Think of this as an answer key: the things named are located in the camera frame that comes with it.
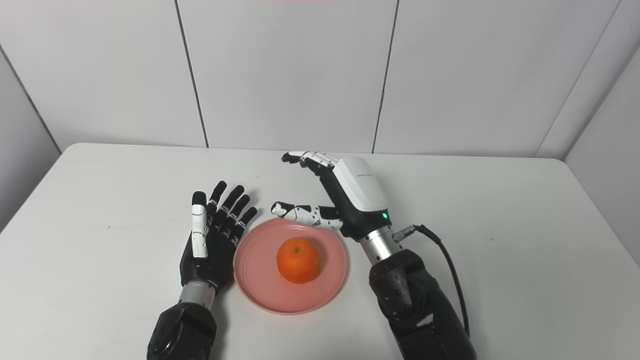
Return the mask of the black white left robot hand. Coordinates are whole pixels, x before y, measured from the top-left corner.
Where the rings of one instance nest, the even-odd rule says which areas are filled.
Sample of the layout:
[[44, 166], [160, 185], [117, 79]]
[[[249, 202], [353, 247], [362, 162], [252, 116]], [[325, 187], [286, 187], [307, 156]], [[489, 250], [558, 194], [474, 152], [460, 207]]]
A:
[[258, 210], [249, 207], [250, 196], [242, 185], [222, 198], [226, 189], [220, 180], [210, 196], [192, 194], [190, 235], [179, 264], [183, 287], [201, 281], [219, 292], [233, 276], [234, 256]]

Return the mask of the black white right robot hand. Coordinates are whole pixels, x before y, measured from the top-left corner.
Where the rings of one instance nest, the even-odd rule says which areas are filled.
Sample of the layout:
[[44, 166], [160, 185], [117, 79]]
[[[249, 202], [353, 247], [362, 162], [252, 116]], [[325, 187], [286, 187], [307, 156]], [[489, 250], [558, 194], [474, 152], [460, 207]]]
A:
[[356, 241], [393, 225], [386, 194], [364, 158], [338, 159], [322, 152], [291, 151], [284, 153], [281, 160], [311, 170], [333, 205], [274, 202], [270, 208], [273, 215], [307, 226], [338, 230], [343, 237]]

